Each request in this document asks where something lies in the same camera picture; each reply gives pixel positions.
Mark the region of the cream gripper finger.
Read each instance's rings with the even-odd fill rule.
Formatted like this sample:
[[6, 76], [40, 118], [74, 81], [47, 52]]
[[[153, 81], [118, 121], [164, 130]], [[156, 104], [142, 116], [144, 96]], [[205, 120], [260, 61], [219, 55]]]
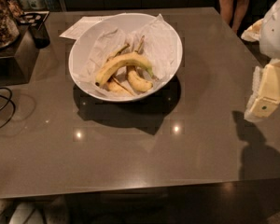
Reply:
[[260, 122], [268, 118], [278, 107], [273, 100], [260, 99], [251, 95], [246, 105], [244, 119], [249, 122]]

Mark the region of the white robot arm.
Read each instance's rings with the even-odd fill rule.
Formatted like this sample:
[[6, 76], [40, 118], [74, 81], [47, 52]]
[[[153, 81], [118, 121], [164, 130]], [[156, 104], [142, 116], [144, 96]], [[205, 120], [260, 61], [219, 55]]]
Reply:
[[271, 60], [263, 68], [256, 67], [252, 95], [245, 110], [245, 120], [258, 122], [268, 118], [280, 105], [280, 0], [265, 16], [249, 26], [241, 35], [244, 41], [259, 42], [259, 51]]

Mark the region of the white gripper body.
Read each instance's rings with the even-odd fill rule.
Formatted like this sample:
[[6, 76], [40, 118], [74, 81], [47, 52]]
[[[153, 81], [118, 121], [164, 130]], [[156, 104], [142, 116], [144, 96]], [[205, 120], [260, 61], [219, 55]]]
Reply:
[[280, 60], [268, 63], [262, 69], [257, 99], [272, 104], [280, 104]]

